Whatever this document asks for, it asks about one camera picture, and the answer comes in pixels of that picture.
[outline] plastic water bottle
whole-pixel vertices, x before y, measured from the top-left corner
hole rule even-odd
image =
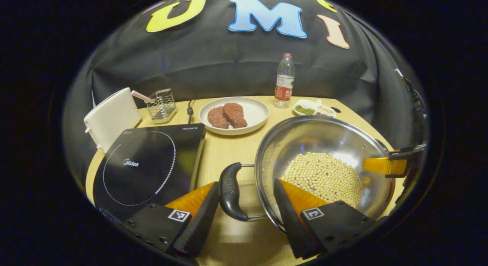
[[[283,59],[278,65],[276,77],[275,102],[277,108],[288,108],[290,106],[291,90],[295,78],[295,65],[291,60],[291,54],[283,54]]]

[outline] yellow letter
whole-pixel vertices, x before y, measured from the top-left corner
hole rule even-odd
[[[335,10],[334,7],[325,0],[317,0],[317,2],[319,2],[319,4],[321,4],[326,9],[337,12],[337,10]]]
[[[337,47],[349,48],[349,44],[344,40],[342,31],[340,31],[340,23],[338,21],[325,17],[324,15],[317,15],[317,17],[324,20],[324,23],[326,23],[327,30],[329,31],[329,36],[327,36],[329,43],[336,45]]]
[[[148,32],[157,32],[157,31],[165,30],[166,28],[170,28],[172,26],[176,26],[178,24],[182,24],[188,21],[189,19],[192,19],[193,17],[197,16],[204,8],[206,0],[187,0],[187,1],[191,1],[190,5],[188,6],[188,10],[185,13],[176,17],[168,19],[168,14],[171,11],[171,9],[173,9],[173,7],[179,4],[179,2],[173,3],[167,7],[163,7],[157,12],[154,12],[152,14],[151,20],[148,23],[148,26],[146,27],[146,30]]]

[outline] white toaster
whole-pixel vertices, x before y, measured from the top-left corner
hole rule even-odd
[[[103,100],[83,120],[87,127],[85,133],[91,135],[99,151],[106,153],[124,130],[141,121],[141,114],[126,87]]]

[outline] raw meat patty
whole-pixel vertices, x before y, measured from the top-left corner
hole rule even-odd
[[[229,127],[227,118],[223,116],[223,106],[211,109],[207,118],[214,127],[219,127],[221,129],[227,129]]]
[[[244,110],[242,106],[237,103],[225,103],[223,106],[223,116],[229,120],[234,128],[247,127],[247,122],[244,120]]]

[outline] wire mesh basket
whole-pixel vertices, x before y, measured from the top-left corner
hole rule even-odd
[[[149,116],[153,123],[166,123],[176,113],[176,103],[171,89],[158,90],[149,96],[146,101]]]

